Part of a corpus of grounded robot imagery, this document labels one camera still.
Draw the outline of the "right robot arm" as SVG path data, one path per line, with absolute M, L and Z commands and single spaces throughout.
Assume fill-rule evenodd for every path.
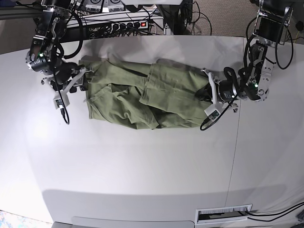
M 60 91 L 74 78 L 80 67 L 67 62 L 81 50 L 85 40 L 85 29 L 77 10 L 82 6 L 79 0 L 42 0 L 39 6 L 41 15 L 36 20 L 36 33 L 26 55 L 29 69 L 50 76 L 53 90 Z M 74 37 L 77 49 L 65 54 L 62 42 L 65 36 Z

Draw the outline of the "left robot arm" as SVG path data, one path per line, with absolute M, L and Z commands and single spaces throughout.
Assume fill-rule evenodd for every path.
M 225 79 L 215 76 L 195 94 L 200 101 L 229 103 L 235 100 L 260 101 L 267 97 L 271 73 L 278 60 L 267 58 L 269 48 L 278 50 L 290 35 L 288 29 L 293 14 L 294 0 L 253 0 L 258 6 L 257 16 L 249 25 L 254 24 L 252 34 L 246 34 L 243 67 L 237 72 L 225 67 Z

